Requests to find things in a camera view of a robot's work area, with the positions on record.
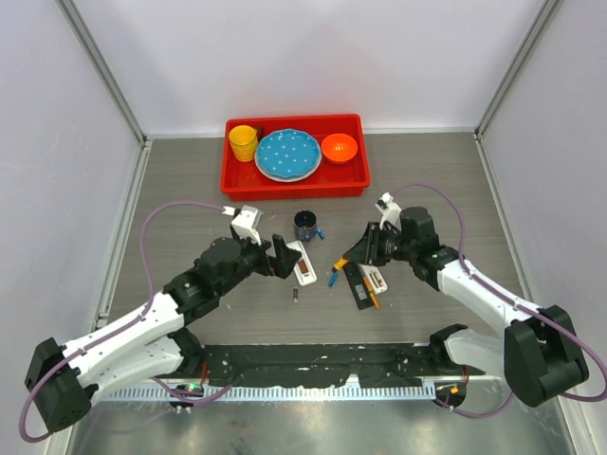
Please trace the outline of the black remote control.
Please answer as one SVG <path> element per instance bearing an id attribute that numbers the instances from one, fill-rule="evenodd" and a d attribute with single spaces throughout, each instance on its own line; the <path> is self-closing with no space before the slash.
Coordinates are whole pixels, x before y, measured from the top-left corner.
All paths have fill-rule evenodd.
<path id="1" fill-rule="evenodd" d="M 360 311 L 375 308 L 370 299 L 371 292 L 367 289 L 364 283 L 359 265 L 348 262 L 342 270 L 355 299 L 357 308 Z"/>

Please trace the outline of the yellow handled screwdriver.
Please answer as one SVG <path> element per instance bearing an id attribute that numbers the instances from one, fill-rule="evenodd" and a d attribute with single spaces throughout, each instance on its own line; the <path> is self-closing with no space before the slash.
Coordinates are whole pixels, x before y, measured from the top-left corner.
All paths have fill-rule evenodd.
<path id="1" fill-rule="evenodd" d="M 335 262 L 332 266 L 332 272 L 338 273 L 343 267 L 348 263 L 346 259 L 340 258 L 337 262 Z"/>

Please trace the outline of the orange battery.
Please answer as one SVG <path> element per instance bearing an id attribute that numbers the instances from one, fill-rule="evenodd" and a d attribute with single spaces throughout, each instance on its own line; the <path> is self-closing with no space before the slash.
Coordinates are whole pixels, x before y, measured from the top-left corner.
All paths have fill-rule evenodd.
<path id="1" fill-rule="evenodd" d="M 379 308 L 380 308 L 380 305 L 379 305 L 379 302 L 378 302 L 378 300 L 377 300 L 377 296 L 376 296 L 376 294 L 375 294 L 375 293 L 371 292 L 371 294 L 370 294 L 370 299 L 371 299 L 371 301 L 372 301 L 373 305 L 375 306 L 375 308 L 376 308 L 376 309 L 379 309 Z"/>
<path id="2" fill-rule="evenodd" d="M 374 288 L 373 288 L 373 286 L 372 286 L 372 283 L 371 283 L 371 281 L 370 281 L 369 277 L 367 276 L 367 274 L 366 274 L 364 271 L 363 271 L 363 273 L 362 273 L 362 276 L 363 276 L 363 280 L 364 280 L 364 283 L 365 283 L 365 285 L 366 285 L 367 289 L 368 289 L 370 292 L 373 292 L 373 291 L 374 291 Z"/>

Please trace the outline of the slim white remote control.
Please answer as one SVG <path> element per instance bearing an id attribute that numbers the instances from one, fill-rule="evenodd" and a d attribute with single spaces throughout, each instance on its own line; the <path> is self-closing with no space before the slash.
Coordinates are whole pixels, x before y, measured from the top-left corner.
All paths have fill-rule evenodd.
<path id="1" fill-rule="evenodd" d="M 377 267 L 365 264 L 361 264 L 359 267 L 363 276 L 369 280 L 376 294 L 382 294 L 388 290 L 388 284 Z"/>

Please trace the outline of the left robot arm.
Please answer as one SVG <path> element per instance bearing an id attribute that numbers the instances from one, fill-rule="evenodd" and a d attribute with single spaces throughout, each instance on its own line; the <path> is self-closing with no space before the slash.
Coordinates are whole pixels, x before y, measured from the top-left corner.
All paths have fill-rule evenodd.
<path id="1" fill-rule="evenodd" d="M 49 337 L 34 349 L 25 378 L 28 398 L 19 421 L 38 410 L 48 433 L 81 420 L 113 391 L 164 374 L 195 376 L 203 349 L 188 325 L 252 274 L 288 278 L 302 254 L 282 236 L 261 239 L 255 230 L 215 239 L 193 267 L 174 277 L 131 313 L 88 335 L 59 343 Z"/>

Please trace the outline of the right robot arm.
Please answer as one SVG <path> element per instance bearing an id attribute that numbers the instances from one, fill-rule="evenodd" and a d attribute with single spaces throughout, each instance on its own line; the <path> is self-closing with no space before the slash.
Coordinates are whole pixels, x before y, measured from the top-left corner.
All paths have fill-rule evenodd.
<path id="1" fill-rule="evenodd" d="M 451 246 L 442 244 L 433 219 L 421 207 L 403 209 L 400 225 L 368 223 L 361 239 L 343 255 L 350 263 L 407 263 L 414 275 L 463 303 L 500 335 L 498 372 L 514 395 L 535 408 L 589 377 L 573 323 L 562 308 L 520 299 L 489 280 Z"/>

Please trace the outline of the dark blue round cup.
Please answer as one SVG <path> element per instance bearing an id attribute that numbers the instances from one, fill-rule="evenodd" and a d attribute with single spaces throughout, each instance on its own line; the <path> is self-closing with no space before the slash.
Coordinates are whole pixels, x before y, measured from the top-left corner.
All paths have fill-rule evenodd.
<path id="1" fill-rule="evenodd" d="M 294 215 L 293 226 L 295 238 L 309 243 L 317 235 L 317 216 L 310 210 L 301 210 Z"/>

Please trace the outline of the red plastic tray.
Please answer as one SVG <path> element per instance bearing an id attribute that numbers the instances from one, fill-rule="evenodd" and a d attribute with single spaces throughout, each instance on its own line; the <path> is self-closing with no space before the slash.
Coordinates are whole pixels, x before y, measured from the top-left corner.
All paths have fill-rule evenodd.
<path id="1" fill-rule="evenodd" d="M 261 127 L 265 136 L 287 128 L 304 131 L 318 141 L 331 134 L 347 134 L 357 142 L 358 151 L 344 164 L 323 159 L 319 168 L 308 177 L 282 183 L 262 175 L 255 163 L 238 161 L 225 138 L 219 188 L 232 201 L 355 197 L 362 195 L 371 184 L 364 135 L 357 114 L 233 118 L 226 122 L 225 131 L 241 124 Z"/>

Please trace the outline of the blue polka dot plate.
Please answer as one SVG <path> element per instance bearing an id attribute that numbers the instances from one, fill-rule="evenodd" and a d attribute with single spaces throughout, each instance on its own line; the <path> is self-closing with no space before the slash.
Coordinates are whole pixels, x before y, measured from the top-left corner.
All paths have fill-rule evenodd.
<path id="1" fill-rule="evenodd" d="M 322 163 L 322 150 L 316 138 L 296 129 L 269 133 L 261 139 L 255 165 L 262 175 L 278 182 L 300 181 L 314 173 Z"/>

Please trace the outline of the orange bowl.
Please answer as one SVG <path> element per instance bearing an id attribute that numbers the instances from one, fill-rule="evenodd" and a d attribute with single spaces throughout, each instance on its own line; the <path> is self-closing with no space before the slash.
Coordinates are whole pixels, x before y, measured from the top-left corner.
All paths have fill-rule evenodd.
<path id="1" fill-rule="evenodd" d="M 321 143 L 323 156 L 334 164 L 345 164 L 359 151 L 356 140 L 347 134 L 336 133 L 327 136 Z"/>

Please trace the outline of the yellow ribbed cup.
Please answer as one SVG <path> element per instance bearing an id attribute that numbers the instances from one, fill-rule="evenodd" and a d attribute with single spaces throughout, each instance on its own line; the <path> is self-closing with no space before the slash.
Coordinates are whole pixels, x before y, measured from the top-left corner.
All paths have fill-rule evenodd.
<path id="1" fill-rule="evenodd" d="M 263 127 L 238 125 L 229 131 L 228 139 L 234 157 L 239 162 L 253 161 L 259 142 L 265 130 Z"/>

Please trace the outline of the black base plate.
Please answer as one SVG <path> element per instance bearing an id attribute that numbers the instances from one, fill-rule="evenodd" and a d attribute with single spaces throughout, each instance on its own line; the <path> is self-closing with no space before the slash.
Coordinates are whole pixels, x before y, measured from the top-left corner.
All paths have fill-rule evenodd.
<path id="1" fill-rule="evenodd" d="M 426 376 L 484 372 L 412 343 L 208 345 L 187 372 L 161 379 L 201 379 L 212 386 L 328 389 L 355 375 L 363 388 L 419 386 Z"/>

